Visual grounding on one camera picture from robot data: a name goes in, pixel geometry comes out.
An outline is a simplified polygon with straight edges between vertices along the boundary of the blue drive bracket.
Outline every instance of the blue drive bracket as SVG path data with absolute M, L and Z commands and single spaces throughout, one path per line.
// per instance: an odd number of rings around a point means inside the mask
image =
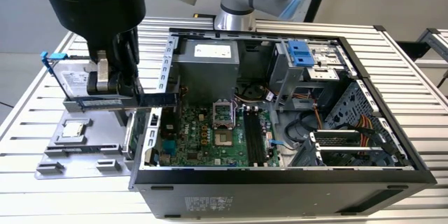
M 294 60 L 295 67 L 314 66 L 314 58 L 309 53 L 309 48 L 305 41 L 287 40 L 287 52 Z
M 53 71 L 53 68 L 50 67 L 50 64 L 49 64 L 49 61 L 47 60 L 65 60 L 67 58 L 67 55 L 63 54 L 63 53 L 51 53 L 50 56 L 47 57 L 47 52 L 42 51 L 39 53 L 39 60 L 47 70 L 47 73 L 54 77 L 55 79 L 55 82 L 58 84 L 58 86 L 61 87 L 61 90 L 63 92 L 63 95 L 66 97 L 66 100 L 70 101 L 70 97 L 67 96 L 65 90 L 63 90 L 63 87 L 61 85 L 61 82 L 58 81 L 57 79 L 57 76 L 54 74 L 54 71 Z

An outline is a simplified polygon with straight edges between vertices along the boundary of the small metal block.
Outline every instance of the small metal block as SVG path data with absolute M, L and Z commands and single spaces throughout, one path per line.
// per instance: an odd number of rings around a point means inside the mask
M 41 162 L 37 165 L 35 170 L 39 172 L 39 174 L 49 175 L 49 174 L 61 174 L 62 168 L 63 166 L 58 162 Z
M 49 150 L 47 147 L 43 154 L 49 157 L 66 157 L 66 152 L 63 152 L 63 150 Z
M 54 144 L 83 144 L 85 143 L 85 136 L 77 136 L 77 137 L 57 137 Z
M 101 148 L 99 151 L 103 155 L 121 155 L 121 145 L 117 145 L 113 148 Z
M 99 159 L 95 163 L 95 169 L 99 172 L 117 172 L 121 170 L 119 164 L 114 159 Z
M 66 109 L 67 112 L 81 112 L 82 108 L 81 106 L 77 104 L 77 102 L 73 101 L 63 101 L 62 105 Z

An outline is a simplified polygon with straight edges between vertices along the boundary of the wire bundle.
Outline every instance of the wire bundle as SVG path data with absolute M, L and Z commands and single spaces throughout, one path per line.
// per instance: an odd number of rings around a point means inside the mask
M 355 127 L 366 128 L 370 130 L 373 129 L 371 121 L 365 115 L 359 116 Z M 369 144 L 369 138 L 361 134 L 359 147 L 367 147 L 367 144 Z
M 319 121 L 319 116 L 318 116 L 318 111 L 317 111 L 317 100 L 314 99 L 314 104 L 313 104 L 313 109 L 314 109 L 314 115 L 315 115 L 315 119 L 317 119 L 317 129 L 321 130 L 322 129 L 322 123 Z

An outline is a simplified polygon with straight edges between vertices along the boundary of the metal rail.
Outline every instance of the metal rail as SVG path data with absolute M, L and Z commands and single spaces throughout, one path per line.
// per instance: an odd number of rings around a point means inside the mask
M 143 19 L 138 26 L 138 76 L 147 93 L 154 92 L 157 86 L 169 27 L 211 29 L 213 22 L 206 18 Z M 266 33 L 346 38 L 438 184 L 367 217 L 226 219 L 225 222 L 446 223 L 448 102 L 387 33 L 375 31 L 371 26 L 265 20 L 257 21 L 257 28 Z M 86 55 L 83 39 L 69 33 L 57 51 Z M 139 194 L 127 192 L 127 177 L 34 179 L 35 164 L 63 112 L 62 97 L 53 78 L 42 70 L 0 127 L 0 202 L 5 202 L 0 204 L 0 216 L 18 216 L 14 221 L 26 218 L 62 221 L 65 217 L 77 222 L 91 222 L 93 219 L 111 223 L 154 222 Z

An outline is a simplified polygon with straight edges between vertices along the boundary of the white label sticker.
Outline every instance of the white label sticker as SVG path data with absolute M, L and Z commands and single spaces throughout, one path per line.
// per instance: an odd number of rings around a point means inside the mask
M 273 98 L 273 93 L 269 91 L 267 95 L 265 96 L 265 99 L 270 102 Z
M 187 211 L 229 211 L 233 197 L 185 197 Z
M 82 101 L 85 106 L 99 106 L 99 105 L 122 105 L 121 100 L 97 100 L 97 101 Z
M 195 45 L 194 57 L 231 58 L 230 46 L 226 45 Z
M 65 71 L 65 72 L 61 72 L 61 74 L 62 74 L 65 83 L 70 88 L 85 87 L 89 73 Z

